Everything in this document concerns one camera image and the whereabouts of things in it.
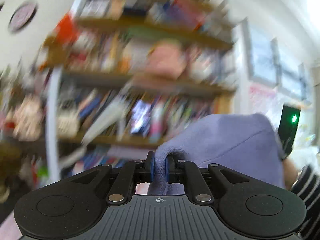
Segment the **wooden bookshelf with books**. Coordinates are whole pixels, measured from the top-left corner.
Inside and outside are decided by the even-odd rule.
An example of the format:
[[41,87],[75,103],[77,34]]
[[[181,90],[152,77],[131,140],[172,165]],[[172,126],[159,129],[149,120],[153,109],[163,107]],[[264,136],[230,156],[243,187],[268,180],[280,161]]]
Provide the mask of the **wooden bookshelf with books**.
[[90,145],[154,149],[228,114],[232,25],[209,0],[75,0],[43,46],[57,103],[59,168]]

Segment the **white bed frame post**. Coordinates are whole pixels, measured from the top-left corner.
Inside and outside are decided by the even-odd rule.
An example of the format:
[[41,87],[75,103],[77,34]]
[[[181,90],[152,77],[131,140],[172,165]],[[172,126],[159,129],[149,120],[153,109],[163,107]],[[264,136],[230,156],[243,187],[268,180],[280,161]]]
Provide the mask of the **white bed frame post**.
[[61,179],[59,168],[59,146],[57,142],[56,111],[61,85],[62,67],[54,68],[48,82],[46,113],[46,157],[49,183]]

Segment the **lavender purple sweater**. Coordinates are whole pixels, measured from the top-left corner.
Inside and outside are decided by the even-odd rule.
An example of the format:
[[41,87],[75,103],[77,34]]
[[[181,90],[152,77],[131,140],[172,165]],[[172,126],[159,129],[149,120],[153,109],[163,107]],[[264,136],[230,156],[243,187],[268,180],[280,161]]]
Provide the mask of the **lavender purple sweater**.
[[217,163],[266,183],[285,186],[281,143],[262,114],[208,115],[163,143],[155,152],[149,195],[184,193],[183,186],[167,183],[165,159],[170,153],[198,167]]

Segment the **round wall clock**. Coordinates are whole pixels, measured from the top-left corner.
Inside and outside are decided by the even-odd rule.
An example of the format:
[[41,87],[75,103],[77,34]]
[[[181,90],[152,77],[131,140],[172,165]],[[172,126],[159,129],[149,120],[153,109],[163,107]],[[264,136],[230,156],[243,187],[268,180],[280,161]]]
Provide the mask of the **round wall clock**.
[[34,0],[23,2],[13,13],[8,24],[8,31],[16,33],[25,28],[37,13],[38,4]]

